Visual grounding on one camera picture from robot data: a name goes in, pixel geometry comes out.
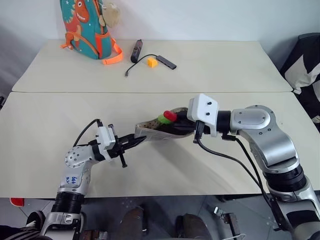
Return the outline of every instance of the black marker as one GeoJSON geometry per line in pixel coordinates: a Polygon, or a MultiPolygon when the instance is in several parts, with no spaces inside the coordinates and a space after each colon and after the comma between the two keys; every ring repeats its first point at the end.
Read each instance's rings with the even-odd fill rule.
{"type": "Polygon", "coordinates": [[[136,41],[132,55],[131,55],[131,62],[133,62],[134,64],[138,62],[142,46],[143,46],[143,42],[141,39],[136,41]]]}

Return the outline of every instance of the orange strap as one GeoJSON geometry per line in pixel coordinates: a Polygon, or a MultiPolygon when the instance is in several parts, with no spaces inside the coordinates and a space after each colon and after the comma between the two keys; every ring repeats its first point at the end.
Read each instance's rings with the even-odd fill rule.
{"type": "MultiPolygon", "coordinates": [[[[91,42],[89,42],[87,39],[85,39],[83,36],[79,35],[78,33],[76,32],[73,32],[73,31],[68,31],[67,33],[70,33],[72,34],[73,36],[76,36],[77,38],[81,39],[82,41],[84,41],[91,49],[92,51],[94,52],[94,54],[96,55],[99,55],[98,51],[96,50],[96,48],[91,44],[91,42]]],[[[67,43],[65,44],[61,44],[60,45],[60,48],[64,49],[68,46],[67,43]]]]}
{"type": "MultiPolygon", "coordinates": [[[[76,32],[70,32],[72,33],[74,36],[78,37],[79,39],[81,39],[82,41],[84,41],[86,44],[88,44],[91,49],[93,50],[93,52],[95,54],[99,54],[98,51],[95,49],[95,47],[84,37],[82,37],[81,35],[77,34],[76,32]]],[[[107,58],[107,59],[102,59],[102,63],[104,65],[108,65],[108,64],[116,64],[121,62],[124,59],[124,52],[121,49],[121,47],[119,47],[119,45],[116,43],[116,40],[114,38],[111,37],[111,44],[112,44],[112,49],[118,54],[117,56],[111,57],[111,58],[107,58]]],[[[60,48],[64,49],[66,48],[68,45],[65,44],[61,44],[60,48]]]]}
{"type": "Polygon", "coordinates": [[[118,54],[117,56],[111,57],[111,58],[107,58],[107,59],[103,59],[102,63],[104,65],[108,65],[108,64],[116,64],[121,62],[124,59],[124,52],[121,49],[121,47],[119,47],[118,44],[116,44],[116,40],[114,38],[111,37],[111,42],[112,42],[112,49],[118,54]]]}

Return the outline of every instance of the white wall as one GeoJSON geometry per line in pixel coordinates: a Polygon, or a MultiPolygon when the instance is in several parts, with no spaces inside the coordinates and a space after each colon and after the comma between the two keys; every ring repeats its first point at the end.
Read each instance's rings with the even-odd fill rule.
{"type": "MultiPolygon", "coordinates": [[[[260,41],[279,68],[297,35],[320,31],[319,0],[108,0],[122,21],[111,33],[118,39],[260,41]]],[[[0,66],[12,58],[14,84],[46,39],[64,37],[59,0],[1,0],[0,66]],[[15,53],[15,47],[23,55],[15,53]]],[[[0,92],[3,67],[0,67],[0,92]]]]}

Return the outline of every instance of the black cable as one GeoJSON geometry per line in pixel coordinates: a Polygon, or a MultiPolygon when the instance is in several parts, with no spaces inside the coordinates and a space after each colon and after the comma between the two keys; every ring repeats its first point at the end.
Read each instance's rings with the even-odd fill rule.
{"type": "Polygon", "coordinates": [[[82,135],[88,130],[88,128],[90,128],[90,126],[94,123],[97,123],[98,124],[98,127],[100,126],[100,119],[95,119],[93,120],[92,122],[90,122],[83,130],[82,132],[80,133],[80,135],[77,137],[77,139],[75,140],[74,144],[73,144],[73,147],[77,146],[80,138],[82,137],[82,135]]]}
{"type": "Polygon", "coordinates": [[[144,59],[145,57],[148,57],[148,56],[157,57],[157,55],[155,55],[155,54],[147,54],[147,55],[141,57],[135,64],[133,64],[131,67],[129,67],[127,71],[125,71],[124,76],[125,76],[125,77],[128,77],[130,69],[132,69],[132,68],[133,68],[135,65],[137,65],[142,59],[144,59]]]}
{"type": "Polygon", "coordinates": [[[207,148],[205,145],[203,145],[203,143],[201,142],[200,139],[197,139],[197,143],[203,150],[207,151],[210,154],[213,154],[213,155],[216,155],[216,156],[219,156],[219,157],[223,157],[223,158],[226,158],[226,159],[230,159],[230,160],[235,161],[238,164],[240,164],[244,168],[244,170],[250,175],[250,177],[253,179],[253,181],[260,188],[259,182],[256,180],[256,178],[252,175],[252,173],[249,171],[249,169],[240,160],[238,160],[238,159],[236,159],[236,158],[234,158],[232,156],[229,156],[229,155],[217,152],[217,151],[213,151],[213,150],[207,148]]]}
{"type": "Polygon", "coordinates": [[[258,179],[262,196],[263,196],[264,200],[266,201],[266,203],[269,205],[269,207],[271,207],[270,199],[269,199],[267,193],[266,193],[265,190],[264,190],[264,186],[263,186],[263,184],[262,184],[261,177],[260,177],[260,175],[259,175],[259,172],[258,172],[258,170],[257,170],[256,165],[254,164],[254,161],[251,159],[251,157],[250,157],[247,149],[245,148],[245,146],[243,145],[243,143],[240,141],[240,139],[235,138],[235,141],[240,145],[240,147],[242,148],[244,154],[245,154],[246,157],[248,158],[248,160],[249,160],[249,162],[250,162],[250,164],[251,164],[251,166],[252,166],[252,168],[253,168],[253,170],[254,170],[254,172],[255,172],[255,175],[256,175],[256,177],[257,177],[257,179],[258,179]]]}

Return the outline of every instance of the dinosaur print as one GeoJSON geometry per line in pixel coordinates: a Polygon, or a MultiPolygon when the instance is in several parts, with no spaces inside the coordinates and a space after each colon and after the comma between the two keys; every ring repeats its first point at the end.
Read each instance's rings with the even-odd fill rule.
{"type": "Polygon", "coordinates": [[[75,41],[76,48],[79,47],[80,38],[78,36],[81,36],[82,32],[81,23],[87,23],[90,17],[84,0],[74,0],[74,3],[71,9],[72,16],[64,22],[67,31],[65,34],[65,42],[70,49],[73,49],[71,44],[72,40],[75,41]]]}

